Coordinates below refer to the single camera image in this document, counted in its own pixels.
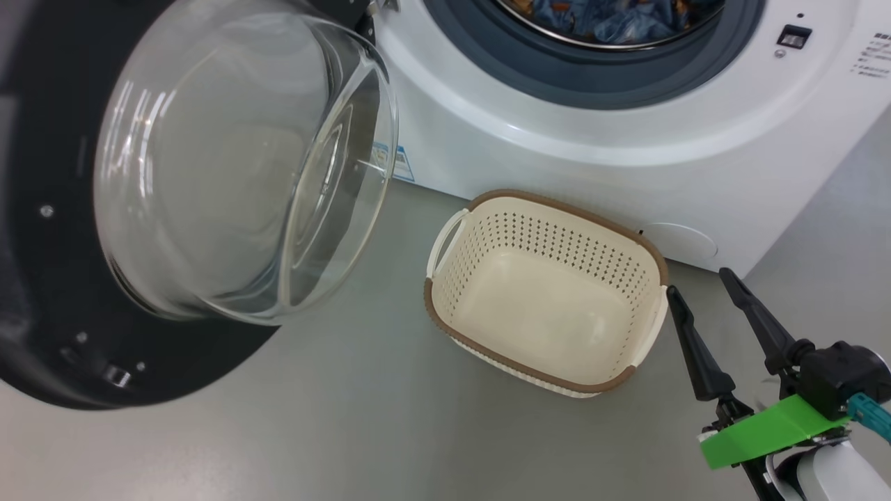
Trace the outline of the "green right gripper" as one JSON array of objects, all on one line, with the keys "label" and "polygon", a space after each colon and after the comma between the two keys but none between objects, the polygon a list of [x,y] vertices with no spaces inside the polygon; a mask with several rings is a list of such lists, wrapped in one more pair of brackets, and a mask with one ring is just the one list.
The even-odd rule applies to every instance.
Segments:
[{"label": "green right gripper", "polygon": [[[718,275],[732,303],[743,311],[757,337],[766,356],[764,365],[768,374],[780,378],[781,391],[797,391],[800,381],[796,368],[804,355],[815,350],[814,343],[808,339],[793,338],[733,270],[722,267]],[[710,469],[748,462],[800,442],[811,442],[812,438],[844,427],[850,421],[848,415],[830,420],[802,397],[793,395],[738,424],[732,424],[733,418],[727,413],[727,404],[735,401],[735,382],[713,358],[696,330],[693,311],[677,287],[669,286],[666,298],[694,396],[697,401],[716,401],[716,424],[729,426],[710,436],[700,435],[700,449]]]}]

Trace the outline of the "blue bear print garment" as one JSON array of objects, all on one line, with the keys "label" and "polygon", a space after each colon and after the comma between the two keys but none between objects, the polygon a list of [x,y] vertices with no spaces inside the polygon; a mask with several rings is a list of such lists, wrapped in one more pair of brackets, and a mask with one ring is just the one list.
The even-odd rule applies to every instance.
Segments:
[{"label": "blue bear print garment", "polygon": [[562,20],[579,37],[641,45],[682,35],[723,6],[725,0],[573,0]]}]

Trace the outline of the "black glass washing machine door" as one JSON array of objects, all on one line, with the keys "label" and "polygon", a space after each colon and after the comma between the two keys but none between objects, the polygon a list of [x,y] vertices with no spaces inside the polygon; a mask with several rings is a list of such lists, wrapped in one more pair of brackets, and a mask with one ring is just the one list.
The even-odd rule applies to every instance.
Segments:
[{"label": "black glass washing machine door", "polygon": [[356,265],[397,100],[368,0],[0,0],[0,381],[152,406]]}]

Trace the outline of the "cream plastic laundry basket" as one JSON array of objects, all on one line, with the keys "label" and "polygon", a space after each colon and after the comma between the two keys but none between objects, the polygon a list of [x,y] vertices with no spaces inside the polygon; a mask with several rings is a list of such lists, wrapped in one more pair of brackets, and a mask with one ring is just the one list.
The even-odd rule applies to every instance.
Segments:
[{"label": "cream plastic laundry basket", "polygon": [[526,383],[593,397],[628,380],[668,311],[646,238],[565,202],[487,191],[442,226],[425,308],[452,342]]}]

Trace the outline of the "white washing machine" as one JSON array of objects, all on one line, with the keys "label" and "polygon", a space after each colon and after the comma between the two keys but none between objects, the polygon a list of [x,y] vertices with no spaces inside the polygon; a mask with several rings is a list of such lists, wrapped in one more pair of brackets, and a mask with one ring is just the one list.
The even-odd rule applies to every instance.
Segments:
[{"label": "white washing machine", "polygon": [[506,0],[309,0],[372,39],[415,184],[586,208],[745,275],[891,109],[891,0],[725,0],[606,45]]}]

